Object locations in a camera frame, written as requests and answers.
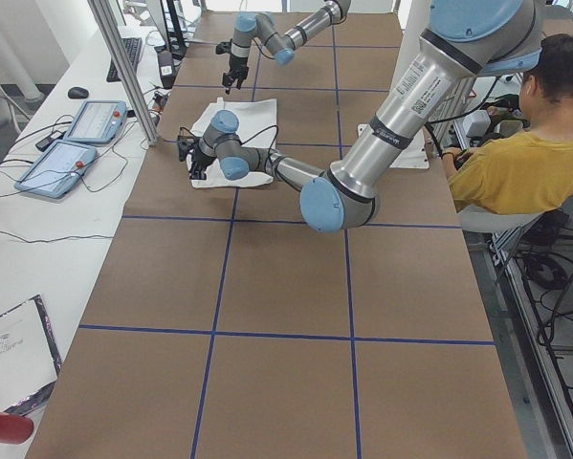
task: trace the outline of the white table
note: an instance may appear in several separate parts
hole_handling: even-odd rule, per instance
[[[128,26],[121,29],[121,35],[145,38],[151,30]],[[161,83],[156,53],[150,46],[157,36],[153,34],[148,40],[149,45],[144,46],[137,70],[143,92]],[[97,32],[46,98],[22,136],[53,124],[62,115],[74,115],[82,100],[67,98],[67,91],[72,86],[87,88],[89,99],[128,100],[121,83],[105,81],[109,62],[107,47]],[[150,100],[152,94],[148,93],[146,100]],[[34,144],[49,132],[43,131],[15,145],[7,159],[34,160],[40,155]],[[113,236],[121,219],[122,207],[142,166],[146,148],[143,131],[135,123],[116,146],[116,151],[128,160],[128,164],[119,179],[106,189],[91,193],[83,184],[78,184],[58,202],[22,194],[0,198],[0,230],[28,240],[69,235]],[[99,188],[116,177],[123,165],[124,159],[109,152],[88,169],[84,180],[89,187]],[[17,179],[28,167],[25,163],[6,163],[0,170]],[[15,191],[12,180],[0,174],[0,195]],[[58,350],[64,359],[110,243],[110,239],[83,239],[26,244],[0,234],[0,314],[41,294]],[[42,414],[43,410],[38,410],[32,415],[36,425]],[[24,457],[32,439],[20,446],[0,444],[0,459]]]

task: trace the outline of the black mouse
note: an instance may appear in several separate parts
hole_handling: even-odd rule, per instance
[[[88,98],[88,89],[80,88],[79,86],[74,86],[69,91],[67,91],[68,98]]]

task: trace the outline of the metal pole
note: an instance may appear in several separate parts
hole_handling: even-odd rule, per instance
[[[150,113],[143,98],[142,88],[140,88],[133,66],[122,44],[121,35],[114,14],[110,8],[109,0],[88,0],[88,4],[93,11],[107,49],[116,64],[116,69],[124,86],[124,91],[129,97],[129,102],[133,106],[133,110],[135,110],[135,114],[148,140],[148,144],[154,145],[159,139],[159,134],[152,118],[150,118]]]

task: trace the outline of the robotic arm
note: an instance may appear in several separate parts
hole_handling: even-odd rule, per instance
[[[230,55],[229,71],[222,76],[222,85],[227,88],[227,94],[235,82],[237,89],[241,89],[241,84],[248,77],[248,57],[255,38],[260,38],[278,64],[286,65],[295,58],[295,50],[310,38],[345,20],[350,0],[325,0],[324,3],[320,10],[303,19],[284,35],[275,30],[274,20],[267,13],[239,13],[232,40],[216,46],[218,55]]]
[[[330,9],[343,2],[326,3]],[[434,0],[429,27],[420,36],[420,53],[347,156],[326,170],[276,150],[242,147],[236,136],[238,122],[231,112],[214,118],[197,150],[212,161],[217,157],[227,178],[261,170],[299,189],[301,213],[314,230],[338,231],[365,225],[380,205],[376,182],[409,146],[454,84],[464,77],[511,74],[537,65],[544,7],[543,0]],[[333,16],[327,15],[333,24]],[[257,33],[258,24],[257,15],[250,36]],[[237,27],[240,25],[235,28],[233,44],[242,43],[242,31]],[[293,44],[298,43],[295,33],[287,36]],[[272,38],[264,40],[269,47]],[[276,54],[288,48],[280,50],[279,46],[273,47]],[[231,45],[231,62],[233,52],[239,51]]]

